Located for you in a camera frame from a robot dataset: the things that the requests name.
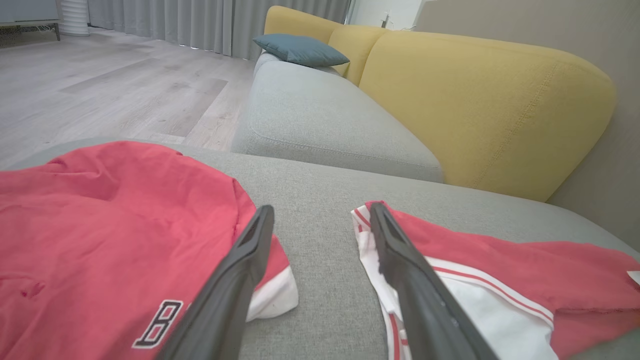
wooden floor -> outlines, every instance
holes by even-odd
[[[253,61],[91,31],[0,49],[0,168],[94,136],[228,150]]]

gray wall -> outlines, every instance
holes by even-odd
[[[606,72],[618,89],[616,112],[548,202],[640,250],[640,1],[439,0],[424,4],[416,31],[552,47]]]

yellow cushion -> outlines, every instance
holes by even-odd
[[[333,68],[357,86],[360,84],[360,77],[371,48],[382,34],[389,31],[359,25],[343,25],[336,28],[329,39],[329,46],[344,54],[349,58],[349,62]]]
[[[272,6],[267,12],[264,33],[312,37],[327,44],[331,33],[339,26],[342,24],[284,6]]]
[[[390,31],[360,88],[438,158],[445,182],[547,200],[607,126],[613,83],[574,55]]]

blue pillow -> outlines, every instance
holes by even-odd
[[[310,37],[268,34],[254,38],[253,41],[281,60],[308,67],[326,67],[349,62],[340,51]]]

